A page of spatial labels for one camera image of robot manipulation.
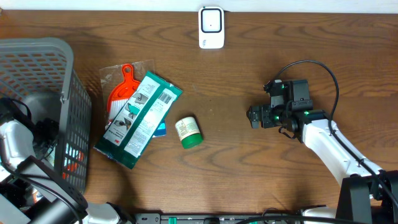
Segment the red packaged item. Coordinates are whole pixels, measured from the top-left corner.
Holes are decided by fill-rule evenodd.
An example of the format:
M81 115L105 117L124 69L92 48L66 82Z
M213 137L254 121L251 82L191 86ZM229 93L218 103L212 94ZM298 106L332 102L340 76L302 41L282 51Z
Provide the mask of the red packaged item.
M137 90L147 72L155 72L153 60L114 65L99 70L105 108L105 129Z

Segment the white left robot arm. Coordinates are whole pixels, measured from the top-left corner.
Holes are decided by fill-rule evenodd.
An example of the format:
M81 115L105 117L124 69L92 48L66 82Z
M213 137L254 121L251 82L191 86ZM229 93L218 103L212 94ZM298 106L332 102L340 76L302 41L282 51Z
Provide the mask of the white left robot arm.
M112 203L86 201L39 151L58 142L59 123L36 123L22 101L1 98L1 223L135 223Z

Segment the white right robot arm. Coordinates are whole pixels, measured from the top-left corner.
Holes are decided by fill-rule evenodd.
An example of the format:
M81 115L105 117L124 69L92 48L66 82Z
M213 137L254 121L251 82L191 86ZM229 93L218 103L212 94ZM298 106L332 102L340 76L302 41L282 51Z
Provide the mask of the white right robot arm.
M345 138L323 110L291 110L287 105L252 106L246 113L252 128L278 127L290 139L297 139L311 149L326 165L339 184L352 176L379 175L382 168Z

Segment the green packaged item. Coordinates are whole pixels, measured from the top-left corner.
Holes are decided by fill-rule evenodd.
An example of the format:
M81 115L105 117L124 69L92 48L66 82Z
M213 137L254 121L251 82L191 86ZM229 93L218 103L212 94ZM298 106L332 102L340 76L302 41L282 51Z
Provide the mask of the green packaged item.
M94 148L133 169L170 107L182 93L177 86L147 72Z

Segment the white jar green lid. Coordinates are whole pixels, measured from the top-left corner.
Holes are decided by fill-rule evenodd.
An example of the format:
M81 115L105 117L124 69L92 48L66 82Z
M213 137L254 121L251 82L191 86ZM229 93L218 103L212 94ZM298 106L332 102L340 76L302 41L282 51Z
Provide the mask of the white jar green lid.
M184 149L190 149L203 142L201 131L193 116L182 118L175 123L178 137Z

